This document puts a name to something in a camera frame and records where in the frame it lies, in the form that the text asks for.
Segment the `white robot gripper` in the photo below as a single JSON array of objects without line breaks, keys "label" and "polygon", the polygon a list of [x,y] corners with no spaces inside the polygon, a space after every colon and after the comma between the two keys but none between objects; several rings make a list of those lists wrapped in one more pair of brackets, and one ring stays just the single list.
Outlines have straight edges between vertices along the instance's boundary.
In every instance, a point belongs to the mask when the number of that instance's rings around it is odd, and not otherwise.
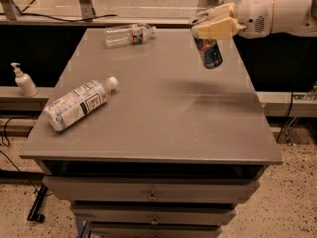
[{"label": "white robot gripper", "polygon": [[232,18],[235,10],[235,3],[226,3],[199,12],[189,21],[190,25],[195,25],[191,28],[192,35],[198,39],[222,40],[237,33],[247,39],[270,34],[273,0],[241,0],[237,5],[238,20]]}]

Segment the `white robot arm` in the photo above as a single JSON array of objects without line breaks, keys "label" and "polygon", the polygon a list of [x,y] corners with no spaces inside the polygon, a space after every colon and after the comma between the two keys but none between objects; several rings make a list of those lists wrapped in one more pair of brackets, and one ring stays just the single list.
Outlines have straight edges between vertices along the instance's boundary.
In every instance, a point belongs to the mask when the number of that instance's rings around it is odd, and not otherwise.
[{"label": "white robot arm", "polygon": [[317,36],[316,0],[241,0],[202,11],[195,20],[191,31],[198,39]]}]

